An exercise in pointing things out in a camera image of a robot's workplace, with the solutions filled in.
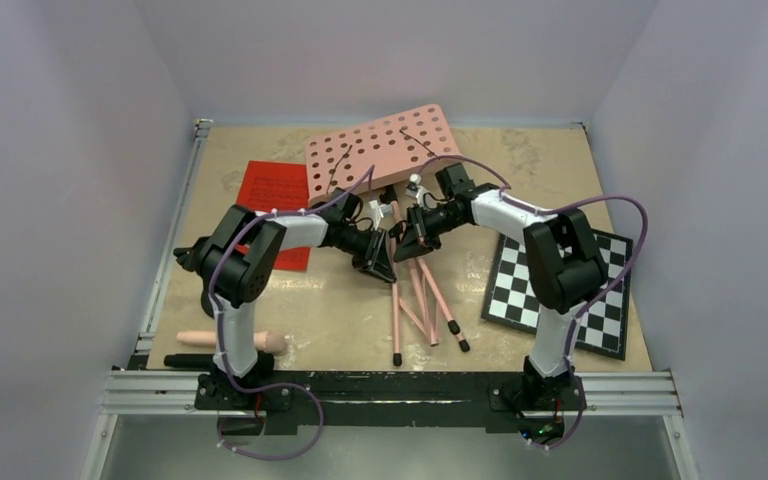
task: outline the gray wall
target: gray wall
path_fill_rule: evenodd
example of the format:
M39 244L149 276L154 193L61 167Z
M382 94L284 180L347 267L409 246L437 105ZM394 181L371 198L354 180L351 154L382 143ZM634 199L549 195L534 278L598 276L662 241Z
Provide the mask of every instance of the gray wall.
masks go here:
M131 0L0 1L0 478L76 478L190 114Z
M225 122L587 120L657 0L136 0L178 89Z
M634 293L703 474L768 478L768 2L661 0L590 133L651 212Z

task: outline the red paper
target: red paper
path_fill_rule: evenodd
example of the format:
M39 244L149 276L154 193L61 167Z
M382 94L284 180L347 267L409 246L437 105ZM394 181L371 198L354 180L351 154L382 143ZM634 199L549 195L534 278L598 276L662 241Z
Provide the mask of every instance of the red paper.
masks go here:
M250 210L269 212L298 210L307 207L307 172L305 166L296 163L249 162L237 205ZM246 247L237 247L245 252ZM278 254L275 268L279 270L307 270L310 248L299 247Z

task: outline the beige tabletop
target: beige tabletop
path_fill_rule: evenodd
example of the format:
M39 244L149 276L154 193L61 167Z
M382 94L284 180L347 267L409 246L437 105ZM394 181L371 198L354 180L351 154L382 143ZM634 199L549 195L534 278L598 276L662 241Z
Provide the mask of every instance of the beige tabletop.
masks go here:
M192 198L177 246L192 245L213 232L236 201L249 160L304 162L305 139L331 128L214 127L192 186ZM461 153L496 169L513 186L512 194L543 207L559 207L602 193L581 128L454 128ZM492 181L467 166L476 183ZM430 188L431 178L423 184ZM585 207L594 228L613 231L604 204ZM275 270L257 302L256 330L285 335L289 346L277 357L278 368L295 370L448 370L517 371L534 336L481 319L484 289L498 234L464 226L442 237L443 248L424 258L440 284L472 350L462 353L443 325L440 345L431 347L402 315L404 364L392 365L390 288L351 267L348 255L331 248L313 249L306 273ZM397 270L401 291L415 305L406 269ZM208 353L175 339L183 330L213 330L214 322L199 303L198 276L177 266L169 275L149 368L164 368L171 353ZM651 371L633 301L627 329L626 360L576 350L580 371Z

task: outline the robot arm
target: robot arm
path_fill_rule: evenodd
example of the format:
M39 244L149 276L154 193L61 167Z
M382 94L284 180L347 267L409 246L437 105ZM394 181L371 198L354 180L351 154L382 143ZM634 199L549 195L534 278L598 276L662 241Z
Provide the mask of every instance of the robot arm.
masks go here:
M342 190L337 189L334 197L341 193ZM335 247L352 255L352 266L356 270L385 282L395 282L386 248L386 232L360 230L350 221L359 203L357 196L348 195L319 214L280 216L260 222L242 239L242 243L248 245L248 252L231 253L219 274L215 291L224 312L221 321L227 340L225 354L234 376L245 377L258 361L252 342L254 302L266 287L281 250ZM234 205L210 237L199 238L190 248L175 250L178 263L202 278L202 308L208 315L212 316L217 307L214 300L208 298L208 283L222 254L246 225L263 214ZM225 371L218 345L213 362Z
M430 253L441 247L440 235L465 224L493 229L523 245L529 284L540 310L537 338L525 359L519 398L527 408L557 395L571 381L566 345L577 308L597 295L608 279L587 218L577 209L541 215L534 213L540 212L539 208L529 212L511 205L504 201L507 194L500 194L495 185L475 185L462 164L444 168L435 176L446 200L434 208L414 205L408 209L407 223L391 232L404 232L394 259L403 261ZM533 207L519 200L517 203ZM577 323L574 328L573 338L578 333Z

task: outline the checkerboard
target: checkerboard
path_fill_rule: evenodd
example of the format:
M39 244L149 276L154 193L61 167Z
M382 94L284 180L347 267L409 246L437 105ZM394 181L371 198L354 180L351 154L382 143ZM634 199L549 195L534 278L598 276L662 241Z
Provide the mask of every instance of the checkerboard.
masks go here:
M608 232L594 230L594 233L602 258L608 264L610 282L617 278L631 258L632 242ZM527 265L525 247L500 235L484 296L482 318L526 332L537 332L540 304L528 281ZM625 360L630 282L629 273L584 315L578 331L577 347Z

